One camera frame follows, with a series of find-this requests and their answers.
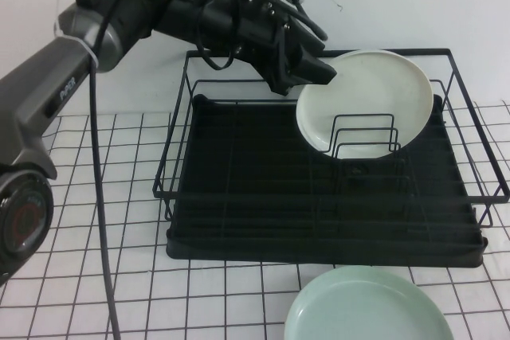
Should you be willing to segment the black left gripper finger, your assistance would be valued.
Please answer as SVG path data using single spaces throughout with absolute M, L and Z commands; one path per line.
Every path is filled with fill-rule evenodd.
M 273 80 L 273 93 L 281 96 L 287 96 L 292 88 L 298 85 L 304 85 L 305 80 L 295 76 L 284 76 Z
M 305 84 L 327 85 L 336 75 L 337 71 L 332 66 L 314 57 L 307 50 L 300 50 L 294 66 L 294 76 L 302 79 Z

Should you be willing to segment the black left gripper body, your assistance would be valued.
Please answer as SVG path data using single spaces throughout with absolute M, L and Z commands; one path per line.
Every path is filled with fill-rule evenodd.
M 262 77 L 291 77 L 298 59 L 292 18 L 269 2 L 233 0 L 233 4 L 241 46 L 236 58 L 252 65 Z

